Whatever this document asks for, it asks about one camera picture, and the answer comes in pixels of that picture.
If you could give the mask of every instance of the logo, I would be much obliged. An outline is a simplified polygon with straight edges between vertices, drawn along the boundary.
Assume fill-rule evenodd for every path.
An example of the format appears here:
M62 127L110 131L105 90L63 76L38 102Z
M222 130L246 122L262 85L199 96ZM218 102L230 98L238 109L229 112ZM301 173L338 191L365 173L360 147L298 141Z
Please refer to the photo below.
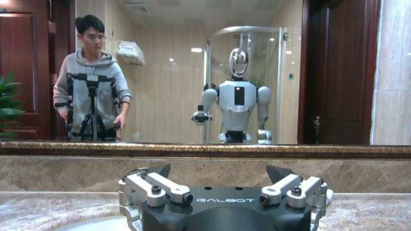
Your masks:
M206 198L199 198L197 200L198 202L216 202L216 203L246 203L246 202L253 202L256 199L206 199Z

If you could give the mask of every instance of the ceiling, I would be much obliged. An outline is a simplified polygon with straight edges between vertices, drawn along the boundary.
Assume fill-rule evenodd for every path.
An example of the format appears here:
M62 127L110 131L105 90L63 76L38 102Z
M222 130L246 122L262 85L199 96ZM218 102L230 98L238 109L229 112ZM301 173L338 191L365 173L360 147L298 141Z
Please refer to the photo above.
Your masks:
M165 23L202 26L209 34L228 26L268 26L274 10L284 0L121 0L145 3L126 7L138 24Z

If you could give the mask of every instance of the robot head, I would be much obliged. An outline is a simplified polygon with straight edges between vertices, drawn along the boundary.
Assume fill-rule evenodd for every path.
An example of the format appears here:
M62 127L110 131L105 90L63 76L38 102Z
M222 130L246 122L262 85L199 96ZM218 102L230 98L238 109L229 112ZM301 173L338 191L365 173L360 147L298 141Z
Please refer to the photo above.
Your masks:
M229 67L232 75L237 78L244 78L249 66L249 53L241 48L232 51L229 58Z

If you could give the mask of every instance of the air vent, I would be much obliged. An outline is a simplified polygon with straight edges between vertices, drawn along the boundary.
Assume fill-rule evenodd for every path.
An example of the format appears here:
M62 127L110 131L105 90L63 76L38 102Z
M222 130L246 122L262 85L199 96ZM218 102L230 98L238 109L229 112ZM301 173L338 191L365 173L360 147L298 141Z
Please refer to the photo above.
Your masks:
M149 7L143 2L125 3L125 7L135 14L151 15Z

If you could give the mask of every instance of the marble countertop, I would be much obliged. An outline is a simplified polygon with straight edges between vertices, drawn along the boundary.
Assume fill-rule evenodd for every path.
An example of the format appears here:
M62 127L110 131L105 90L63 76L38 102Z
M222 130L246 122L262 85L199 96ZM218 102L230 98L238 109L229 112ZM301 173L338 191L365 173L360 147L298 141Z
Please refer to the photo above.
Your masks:
M338 193L320 231L411 230L411 194ZM0 230L49 231L121 215L118 193L0 192Z

